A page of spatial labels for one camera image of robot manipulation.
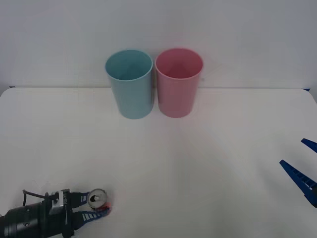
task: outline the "white wall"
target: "white wall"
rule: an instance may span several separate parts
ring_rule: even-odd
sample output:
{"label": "white wall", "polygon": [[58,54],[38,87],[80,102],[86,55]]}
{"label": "white wall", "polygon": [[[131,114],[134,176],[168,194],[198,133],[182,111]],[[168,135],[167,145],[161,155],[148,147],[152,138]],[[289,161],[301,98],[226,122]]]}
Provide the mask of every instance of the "white wall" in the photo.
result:
{"label": "white wall", "polygon": [[203,87],[317,86],[316,0],[1,0],[0,90],[109,86],[121,49],[185,46]]}

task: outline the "white table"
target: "white table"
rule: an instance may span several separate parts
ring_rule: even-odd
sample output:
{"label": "white table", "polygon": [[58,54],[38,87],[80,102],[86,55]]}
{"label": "white table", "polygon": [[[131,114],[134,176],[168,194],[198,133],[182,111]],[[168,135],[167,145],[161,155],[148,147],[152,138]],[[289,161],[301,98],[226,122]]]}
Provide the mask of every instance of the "white table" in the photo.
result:
{"label": "white table", "polygon": [[[22,189],[108,189],[80,238],[312,238],[317,210],[280,166],[317,181],[317,106],[302,89],[200,89],[190,115],[122,117],[111,89],[0,97],[0,213]],[[28,197],[28,203],[37,202]]]}

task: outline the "cable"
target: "cable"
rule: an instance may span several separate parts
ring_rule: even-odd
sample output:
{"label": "cable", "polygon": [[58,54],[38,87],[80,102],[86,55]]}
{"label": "cable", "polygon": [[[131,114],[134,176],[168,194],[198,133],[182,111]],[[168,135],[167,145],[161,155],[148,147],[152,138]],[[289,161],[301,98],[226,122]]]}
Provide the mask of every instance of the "cable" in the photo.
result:
{"label": "cable", "polygon": [[30,196],[33,196],[33,197],[39,197],[39,198],[42,198],[42,199],[45,199],[45,196],[43,195],[38,195],[36,193],[32,193],[32,192],[28,192],[26,190],[22,190],[23,191],[23,195],[24,195],[24,198],[23,198],[23,206],[25,206],[25,203],[26,203],[26,195],[30,195]]}

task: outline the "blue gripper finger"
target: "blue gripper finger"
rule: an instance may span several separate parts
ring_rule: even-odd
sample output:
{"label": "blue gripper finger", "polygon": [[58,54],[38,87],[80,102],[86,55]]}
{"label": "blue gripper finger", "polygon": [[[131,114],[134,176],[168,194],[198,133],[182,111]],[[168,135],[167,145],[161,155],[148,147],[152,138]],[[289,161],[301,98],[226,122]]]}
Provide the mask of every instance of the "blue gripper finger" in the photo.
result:
{"label": "blue gripper finger", "polygon": [[302,142],[317,153],[317,143],[311,140],[302,139]]}
{"label": "blue gripper finger", "polygon": [[296,185],[301,189],[307,200],[314,207],[317,207],[317,183],[284,160],[281,160],[279,163],[286,173],[291,177],[291,179],[296,183]]}

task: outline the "blue cup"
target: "blue cup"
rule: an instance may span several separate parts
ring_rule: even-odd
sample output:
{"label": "blue cup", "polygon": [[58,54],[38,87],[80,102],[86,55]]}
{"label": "blue cup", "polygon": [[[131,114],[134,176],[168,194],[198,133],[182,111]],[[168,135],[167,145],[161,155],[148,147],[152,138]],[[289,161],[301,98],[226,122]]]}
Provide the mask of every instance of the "blue cup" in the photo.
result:
{"label": "blue cup", "polygon": [[152,67],[151,57],[138,50],[117,52],[106,61],[111,89],[124,117],[140,119],[151,112]]}

